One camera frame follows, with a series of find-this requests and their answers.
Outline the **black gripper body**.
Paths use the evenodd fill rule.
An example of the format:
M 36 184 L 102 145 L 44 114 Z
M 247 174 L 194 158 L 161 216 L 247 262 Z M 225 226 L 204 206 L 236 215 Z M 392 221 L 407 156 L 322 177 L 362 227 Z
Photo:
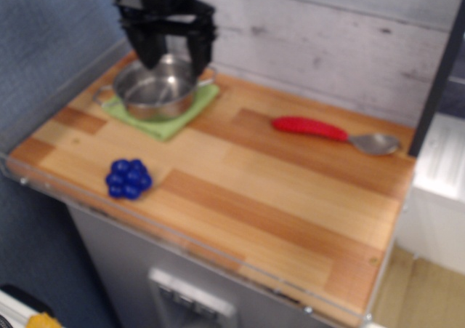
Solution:
M 199 0 L 115 0 L 127 35 L 213 36 L 215 9 Z

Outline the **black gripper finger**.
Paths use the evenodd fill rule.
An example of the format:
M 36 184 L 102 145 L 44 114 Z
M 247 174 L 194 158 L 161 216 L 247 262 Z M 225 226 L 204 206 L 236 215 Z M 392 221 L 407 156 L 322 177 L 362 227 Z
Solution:
M 140 62 L 147 69 L 154 69 L 161 57 L 166 54 L 165 37 L 140 29 L 126 29 L 125 32 Z
M 191 30 L 187 33 L 187 48 L 195 76 L 200 76 L 210 64 L 213 55 L 213 44 L 217 38 L 217 30 Z

